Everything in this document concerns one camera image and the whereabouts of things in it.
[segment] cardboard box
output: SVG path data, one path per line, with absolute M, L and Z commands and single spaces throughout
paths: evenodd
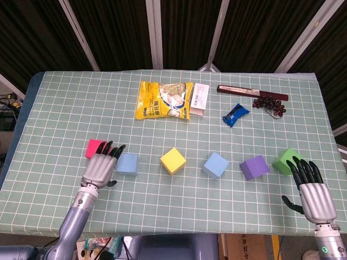
M 209 85 L 195 83 L 190 103 L 190 114 L 203 115 L 206 109 Z
M 220 234 L 219 252 L 220 260 L 267 260 L 263 235 Z

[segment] blue table edge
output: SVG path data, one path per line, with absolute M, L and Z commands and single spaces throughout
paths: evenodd
M 17 119 L 17 124 L 16 124 L 15 130 L 14 130 L 13 139 L 12 139 L 11 145 L 9 147 L 9 150 L 7 152 L 5 163 L 4 163 L 4 166 L 3 166 L 1 174 L 0 174 L 0 190 L 2 188 L 4 181 L 5 181 L 7 172 L 10 168 L 10 165 L 11 165 L 13 156 L 15 154 L 17 145 L 18 145 L 20 138 L 22 136 L 25 123 L 27 122 L 27 120 L 29 118 L 29 114 L 31 112 L 31 109 L 34 105 L 34 102 L 35 102 L 35 99 L 37 96 L 37 92 L 38 92 L 38 89 L 40 88 L 44 74 L 45 74 L 45 72 L 38 72 L 30 79 L 28 89 L 27 89 L 27 92 L 25 94 L 23 106 L 21 108 L 21 112 L 20 112 L 19 117 Z

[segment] pink cube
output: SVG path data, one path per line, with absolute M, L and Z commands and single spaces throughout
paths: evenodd
M 87 151 L 86 151 L 86 157 L 88 159 L 90 159 L 94 153 L 97 151 L 99 145 L 104 142 L 103 140 L 95 140 L 95 139 L 90 139 L 88 146 L 87 146 Z

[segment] green grid tablecloth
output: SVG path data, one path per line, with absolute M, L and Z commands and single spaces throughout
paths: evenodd
M 0 232 L 57 236 L 88 164 L 89 139 L 127 144 L 139 153 L 136 178 L 114 174 L 100 190 L 84 235 L 180 232 L 306 235 L 313 225 L 289 210 L 300 204 L 293 178 L 271 163 L 284 149 L 312 159 L 332 193 L 337 223 L 347 230 L 346 173 L 317 80 L 179 70 L 46 72 L 0 192 Z M 210 85 L 204 117 L 134 120 L 140 81 Z M 252 98 L 217 93 L 219 84 L 289 94 L 287 113 L 274 120 Z M 233 128 L 221 117 L 240 103 L 250 113 Z M 159 158 L 176 147 L 187 159 L 171 176 Z M 221 179 L 201 172 L 212 152 L 230 161 Z M 245 181 L 239 164 L 263 155 L 270 173 Z

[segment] grapes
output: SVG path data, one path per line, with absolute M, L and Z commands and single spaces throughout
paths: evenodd
M 260 108 L 264 107 L 267 110 L 273 110 L 273 115 L 282 117 L 284 113 L 287 112 L 285 106 L 282 105 L 281 100 L 276 100 L 272 96 L 260 96 L 253 100 L 252 107 Z

